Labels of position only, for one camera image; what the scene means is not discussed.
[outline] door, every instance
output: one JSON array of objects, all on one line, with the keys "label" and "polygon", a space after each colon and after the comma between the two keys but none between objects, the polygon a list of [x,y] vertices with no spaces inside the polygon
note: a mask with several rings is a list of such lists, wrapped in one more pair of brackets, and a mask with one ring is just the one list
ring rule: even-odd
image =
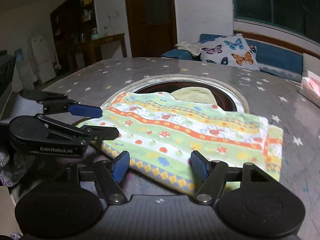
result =
[{"label": "door", "polygon": [[132,57],[160,57],[177,43],[174,0],[126,0]]}]

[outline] blue gripper pad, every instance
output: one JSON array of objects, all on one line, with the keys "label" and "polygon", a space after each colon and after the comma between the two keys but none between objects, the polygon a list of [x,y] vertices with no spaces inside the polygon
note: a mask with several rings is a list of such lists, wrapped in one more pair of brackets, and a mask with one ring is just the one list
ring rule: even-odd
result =
[{"label": "blue gripper pad", "polygon": [[68,112],[76,116],[84,116],[90,118],[100,118],[102,117],[102,110],[100,107],[96,106],[86,106],[86,105],[73,105],[68,108]]},{"label": "blue gripper pad", "polygon": [[129,152],[123,151],[112,162],[114,163],[112,178],[116,183],[120,183],[130,165]]},{"label": "blue gripper pad", "polygon": [[200,181],[204,182],[209,177],[209,173],[207,172],[207,168],[206,168],[206,164],[209,163],[209,161],[203,157],[204,160],[206,161],[204,162],[204,160],[201,160],[201,158],[195,152],[196,151],[193,151],[191,153],[191,157],[190,157],[191,168],[192,168],[192,171],[195,173],[196,177]]}]

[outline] wooden console table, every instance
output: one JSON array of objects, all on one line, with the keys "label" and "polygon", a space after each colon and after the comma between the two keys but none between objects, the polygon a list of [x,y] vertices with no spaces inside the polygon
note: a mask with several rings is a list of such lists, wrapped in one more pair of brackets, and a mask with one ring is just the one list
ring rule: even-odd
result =
[{"label": "wooden console table", "polygon": [[73,61],[73,70],[77,71],[77,63],[76,63],[76,54],[77,53],[83,53],[84,54],[84,60],[86,63],[86,66],[92,65],[96,62],[99,62],[102,60],[102,54],[101,54],[101,48],[100,46],[111,43],[114,41],[120,41],[121,42],[121,50],[123,57],[127,57],[127,49],[125,47],[125,41],[124,41],[124,33],[111,35],[111,36],[105,36],[103,38],[99,38],[93,41],[87,41],[85,43],[77,43],[73,45],[73,51],[72,51],[72,61]]}]

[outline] gray table surface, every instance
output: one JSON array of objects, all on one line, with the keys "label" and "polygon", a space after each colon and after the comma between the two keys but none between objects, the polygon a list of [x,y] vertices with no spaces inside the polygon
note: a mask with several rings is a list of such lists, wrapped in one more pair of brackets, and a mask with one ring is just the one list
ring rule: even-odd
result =
[{"label": "gray table surface", "polygon": [[[297,92],[298,84],[256,71],[211,63],[123,58],[98,62],[46,90],[66,93],[81,104],[101,106],[128,84],[162,74],[203,76],[225,82],[246,98],[251,114],[266,117],[270,124],[284,130],[280,182],[305,204],[307,215],[299,236],[320,239],[320,109]],[[80,119],[70,114],[52,117],[69,124]],[[174,194],[137,172],[128,174],[123,189],[127,196]]]}]

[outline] sofa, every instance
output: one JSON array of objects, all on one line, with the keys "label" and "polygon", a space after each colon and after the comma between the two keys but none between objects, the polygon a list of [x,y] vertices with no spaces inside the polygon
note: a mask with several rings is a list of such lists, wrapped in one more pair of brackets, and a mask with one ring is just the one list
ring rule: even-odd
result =
[{"label": "sofa", "polygon": [[[222,35],[201,34],[199,42],[216,39]],[[261,72],[286,78],[295,82],[301,82],[303,71],[303,55],[292,50],[276,46],[270,43],[245,39],[248,45],[257,47],[256,60]],[[193,57],[186,50],[173,49],[162,55],[165,58],[200,61],[200,56]]]}]

